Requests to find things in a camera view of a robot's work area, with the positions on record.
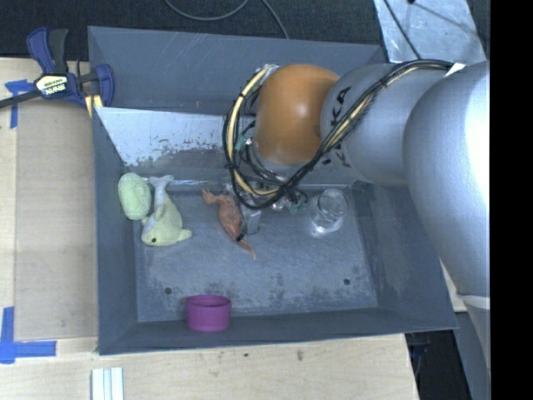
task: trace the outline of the stuffed whale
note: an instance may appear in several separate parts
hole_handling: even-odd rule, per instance
[[[155,188],[153,214],[142,220],[141,239],[148,246],[171,246],[192,235],[190,230],[183,229],[182,215],[168,197],[166,187],[173,179],[172,175],[148,178]]]

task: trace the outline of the clear plastic cup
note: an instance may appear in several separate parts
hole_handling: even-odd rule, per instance
[[[341,229],[349,208],[348,199],[336,188],[328,188],[315,196],[309,205],[313,234],[333,233]]]

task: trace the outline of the toy dinosaur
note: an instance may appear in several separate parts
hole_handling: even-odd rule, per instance
[[[118,181],[118,198],[128,219],[143,219],[152,205],[152,193],[146,179],[134,172],[125,173]]]
[[[202,190],[202,196],[207,204],[218,203],[218,219],[230,237],[243,246],[256,259],[256,253],[252,246],[244,238],[241,232],[241,212],[235,205],[235,200],[231,194],[213,195],[209,190]]]
[[[149,246],[170,246],[192,235],[190,230],[182,228],[182,215],[168,197],[166,187],[172,181],[172,175],[150,177],[148,181],[155,188],[153,214],[142,220],[142,242]]]

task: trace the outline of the yellow label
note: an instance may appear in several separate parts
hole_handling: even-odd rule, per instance
[[[63,76],[46,76],[39,79],[39,81],[35,83],[35,86],[42,93],[52,95],[53,93],[65,90],[67,88],[65,84],[67,81],[67,78]]]

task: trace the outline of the bin floor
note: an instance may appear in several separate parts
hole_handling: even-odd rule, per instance
[[[263,210],[260,230],[247,236],[257,260],[230,239],[218,206],[200,191],[170,192],[192,237],[169,247],[147,246],[134,224],[137,311],[141,322],[184,318],[185,298],[218,294],[233,302],[233,315],[294,314],[374,308],[376,292],[351,211],[341,230],[313,237],[307,212]],[[309,197],[320,190],[309,190]]]

